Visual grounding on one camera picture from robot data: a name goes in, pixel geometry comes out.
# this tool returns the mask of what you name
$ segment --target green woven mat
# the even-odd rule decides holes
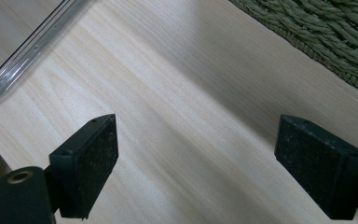
[[[358,88],[358,0],[229,0]]]

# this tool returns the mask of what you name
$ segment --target wood grain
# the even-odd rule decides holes
[[[62,0],[0,0],[0,66]]]
[[[120,158],[87,223],[358,223],[273,154],[280,114],[358,147],[358,90],[226,0],[93,1],[0,99],[0,153],[46,167],[109,113]]]

